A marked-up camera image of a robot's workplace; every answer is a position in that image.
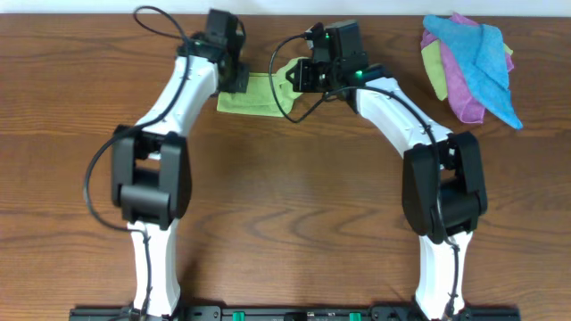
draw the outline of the yellow-green towel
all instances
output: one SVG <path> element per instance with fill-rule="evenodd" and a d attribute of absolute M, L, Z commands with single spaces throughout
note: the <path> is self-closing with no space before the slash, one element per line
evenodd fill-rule
<path fill-rule="evenodd" d="M 421 51 L 422 62 L 425 64 L 426 74 L 436 92 L 436 97 L 444 100 L 448 97 L 446 87 L 446 74 L 444 74 L 443 60 L 440 57 L 440 40 L 435 40 Z"/>
<path fill-rule="evenodd" d="M 302 94 L 295 93 L 294 86 L 286 79 L 286 72 L 295 66 L 298 59 L 292 59 L 273 75 L 277 99 L 285 113 L 292 110 L 294 100 Z M 246 115 L 283 117 L 271 93 L 268 73 L 251 72 L 245 93 L 220 93 L 216 109 Z"/>

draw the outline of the microfiber cloth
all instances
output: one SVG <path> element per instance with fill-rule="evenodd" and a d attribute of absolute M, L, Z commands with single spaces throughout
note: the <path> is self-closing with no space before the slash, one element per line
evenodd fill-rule
<path fill-rule="evenodd" d="M 422 54 L 422 62 L 425 64 L 426 74 L 434 88 L 436 97 L 440 100 L 446 99 L 448 88 L 446 86 L 443 60 L 440 54 L 440 41 L 435 40 L 432 44 L 428 44 L 420 53 Z"/>
<path fill-rule="evenodd" d="M 450 20 L 456 23 L 478 26 L 477 22 L 456 12 L 450 17 Z M 510 72 L 514 69 L 511 60 L 513 50 L 509 49 L 506 44 L 503 46 L 506 52 L 508 72 Z M 484 121 L 485 107 L 470 93 L 468 84 L 450 48 L 445 43 L 440 42 L 428 30 L 425 30 L 422 35 L 420 47 L 426 74 L 433 85 L 438 99 L 444 100 L 448 97 L 450 106 L 460 121 L 468 124 L 482 123 Z"/>
<path fill-rule="evenodd" d="M 474 98 L 513 128 L 521 129 L 523 124 L 511 104 L 501 31 L 494 26 L 468 26 L 434 15 L 427 15 L 423 24 L 450 48 Z"/>
<path fill-rule="evenodd" d="M 286 72 L 295 66 L 298 59 L 292 59 L 272 75 L 277 99 L 285 113 L 292 110 L 294 100 L 302 94 L 295 93 L 294 86 L 286 79 Z M 245 93 L 220 93 L 216 109 L 246 115 L 283 117 L 271 93 L 268 73 L 251 72 Z"/>

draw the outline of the green connector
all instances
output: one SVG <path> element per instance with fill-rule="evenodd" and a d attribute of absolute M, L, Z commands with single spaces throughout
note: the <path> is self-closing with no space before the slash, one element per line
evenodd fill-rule
<path fill-rule="evenodd" d="M 349 314 L 349 321 L 360 321 L 360 313 L 352 312 Z"/>
<path fill-rule="evenodd" d="M 232 314 L 232 321 L 244 321 L 246 319 L 244 312 L 234 312 Z"/>

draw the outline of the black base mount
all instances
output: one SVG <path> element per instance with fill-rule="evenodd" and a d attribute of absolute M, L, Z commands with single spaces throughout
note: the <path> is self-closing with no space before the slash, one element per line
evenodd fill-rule
<path fill-rule="evenodd" d="M 128 308 L 72 309 L 70 321 L 109 321 L 127 316 Z M 348 308 L 221 308 L 186 307 L 173 318 L 147 317 L 155 321 L 426 321 L 417 308 L 404 304 L 380 304 L 368 309 Z M 455 321 L 519 321 L 519 311 L 507 308 L 466 308 Z"/>

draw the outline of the blue cloth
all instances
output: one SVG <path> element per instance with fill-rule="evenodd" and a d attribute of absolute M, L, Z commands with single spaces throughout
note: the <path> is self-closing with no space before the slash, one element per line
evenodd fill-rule
<path fill-rule="evenodd" d="M 423 24 L 451 49 L 477 101 L 513 128 L 523 128 L 511 104 L 501 31 L 494 26 L 462 25 L 434 15 L 427 15 Z"/>

